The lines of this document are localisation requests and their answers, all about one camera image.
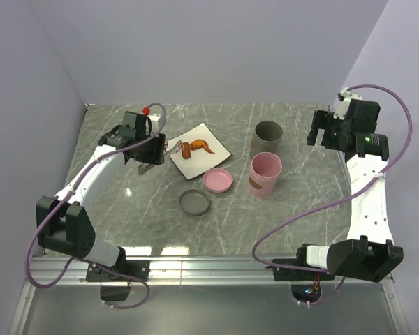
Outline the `brown sausage piece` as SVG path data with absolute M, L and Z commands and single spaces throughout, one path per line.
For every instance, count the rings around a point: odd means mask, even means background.
M 181 145 L 182 158 L 189 159 L 191 157 L 191 149 L 188 142 L 183 142 Z

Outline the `orange chicken wing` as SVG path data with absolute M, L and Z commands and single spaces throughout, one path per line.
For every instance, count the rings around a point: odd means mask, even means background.
M 210 149 L 208 143 L 205 140 L 197 139 L 194 140 L 191 144 L 189 144 L 189 149 L 192 151 L 198 149 L 204 149 L 207 153 L 213 154 L 214 152 Z

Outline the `pink round lid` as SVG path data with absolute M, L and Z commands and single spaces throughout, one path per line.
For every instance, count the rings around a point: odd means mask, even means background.
M 225 193 L 233 184 L 233 177 L 223 168 L 213 168 L 203 175 L 205 187 L 213 193 Z

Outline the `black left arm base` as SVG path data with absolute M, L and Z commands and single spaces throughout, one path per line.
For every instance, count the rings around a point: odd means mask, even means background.
M 149 260 L 126 259 L 113 267 L 91 263 L 88 265 L 85 280 L 92 283 L 134 281 L 135 278 L 147 281 L 149 268 Z

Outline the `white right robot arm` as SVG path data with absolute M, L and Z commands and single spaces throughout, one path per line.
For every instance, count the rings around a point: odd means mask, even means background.
M 378 283 L 403 260 L 387 216 L 383 169 L 390 150 L 388 138 L 375 132 L 380 110 L 377 102 L 345 98 L 336 112 L 314 113 L 307 143 L 313 145 L 323 130 L 322 146 L 344 154 L 354 198 L 346 240 L 330 246 L 303 244 L 298 249 L 294 270 L 300 278 L 311 278 L 322 269 Z

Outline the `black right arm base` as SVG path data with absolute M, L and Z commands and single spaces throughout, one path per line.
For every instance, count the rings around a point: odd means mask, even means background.
M 314 281 L 315 279 L 333 281 L 335 279 L 335 276 L 331 274 L 283 267 L 283 265 L 297 266 L 296 259 L 275 258 L 272 261 L 280 265 L 280 267 L 272 267 L 274 281 Z

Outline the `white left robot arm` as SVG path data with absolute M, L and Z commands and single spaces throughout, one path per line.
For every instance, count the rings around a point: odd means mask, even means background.
M 127 273 L 126 251 L 96 236 L 88 209 L 119 168 L 130 160 L 147 167 L 164 162 L 166 111 L 126 111 L 122 122 L 104 133 L 87 164 L 53 197 L 36 204 L 36 238 L 41 248 L 103 266 L 118 281 Z

